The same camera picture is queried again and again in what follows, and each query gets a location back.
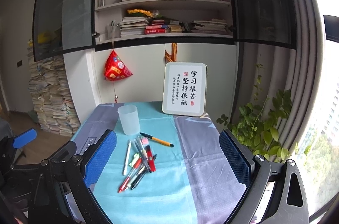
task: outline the wooden floor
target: wooden floor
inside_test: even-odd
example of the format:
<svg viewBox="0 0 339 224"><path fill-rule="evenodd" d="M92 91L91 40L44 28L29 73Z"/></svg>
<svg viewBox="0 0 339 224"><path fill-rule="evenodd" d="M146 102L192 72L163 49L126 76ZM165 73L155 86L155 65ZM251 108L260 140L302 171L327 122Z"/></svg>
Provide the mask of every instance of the wooden floor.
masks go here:
<svg viewBox="0 0 339 224"><path fill-rule="evenodd" d="M37 138L23 147L27 157L21 157L17 161L18 165L40 163L70 140L70 137L43 131L25 113L11 112L7 121L15 135L19 135L30 128L34 128L37 132Z"/></svg>

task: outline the orange ribbon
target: orange ribbon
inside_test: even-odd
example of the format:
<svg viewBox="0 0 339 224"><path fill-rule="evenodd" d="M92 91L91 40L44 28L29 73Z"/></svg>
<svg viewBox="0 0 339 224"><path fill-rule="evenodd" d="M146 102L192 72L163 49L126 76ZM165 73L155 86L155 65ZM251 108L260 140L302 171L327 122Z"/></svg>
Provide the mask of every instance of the orange ribbon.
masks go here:
<svg viewBox="0 0 339 224"><path fill-rule="evenodd" d="M176 62L177 61L177 51L178 51L178 44L177 43L172 43L172 55L170 55L166 50L165 50L165 58L169 62Z"/></svg>

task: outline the metal bolt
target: metal bolt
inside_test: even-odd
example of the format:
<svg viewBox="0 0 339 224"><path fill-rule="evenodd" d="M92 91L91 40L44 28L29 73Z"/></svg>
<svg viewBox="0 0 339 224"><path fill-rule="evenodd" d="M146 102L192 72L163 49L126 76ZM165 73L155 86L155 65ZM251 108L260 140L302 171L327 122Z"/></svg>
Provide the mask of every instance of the metal bolt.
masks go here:
<svg viewBox="0 0 339 224"><path fill-rule="evenodd" d="M258 155L255 155L255 159L259 162L263 162L265 160L264 156L258 154Z"/></svg>
<svg viewBox="0 0 339 224"><path fill-rule="evenodd" d="M42 166L47 166L48 165L48 160L47 159L44 159L41 161L41 165Z"/></svg>
<svg viewBox="0 0 339 224"><path fill-rule="evenodd" d="M72 156L72 161L73 162L78 162L78 161L80 161L80 159L81 159L81 155L77 154L77 155L73 155Z"/></svg>
<svg viewBox="0 0 339 224"><path fill-rule="evenodd" d="M288 159L287 163L289 163L292 167L296 165L296 163L292 159Z"/></svg>

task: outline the black pen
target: black pen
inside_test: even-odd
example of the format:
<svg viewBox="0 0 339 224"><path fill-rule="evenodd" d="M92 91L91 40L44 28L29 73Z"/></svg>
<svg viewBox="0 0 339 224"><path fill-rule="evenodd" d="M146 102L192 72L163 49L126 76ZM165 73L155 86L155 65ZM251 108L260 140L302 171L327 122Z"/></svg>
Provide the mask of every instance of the black pen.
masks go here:
<svg viewBox="0 0 339 224"><path fill-rule="evenodd" d="M155 160L157 158L157 154L155 154L153 156L153 160ZM137 185L139 185L141 179L145 176L145 174L147 173L147 169L145 168L139 175L137 178L135 178L135 180L133 181L133 183L131 184L131 190L133 190Z"/></svg>

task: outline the table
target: table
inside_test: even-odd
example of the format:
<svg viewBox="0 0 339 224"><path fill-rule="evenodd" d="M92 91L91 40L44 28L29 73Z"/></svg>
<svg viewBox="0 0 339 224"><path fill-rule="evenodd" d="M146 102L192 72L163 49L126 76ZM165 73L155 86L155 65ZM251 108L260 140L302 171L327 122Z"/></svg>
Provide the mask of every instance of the table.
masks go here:
<svg viewBox="0 0 339 224"><path fill-rule="evenodd" d="M117 193L128 139L123 134L117 109L124 105L100 104L72 140L77 153L106 131L117 134L117 146L96 184L95 198L114 224L224 223L245 185L236 179L219 146L219 133L208 115L173 116L162 113L161 102L129 103L138 108L141 132L173 143L173 148L150 140L156 171L147 173L137 188ZM81 219L72 197L73 214Z"/></svg>

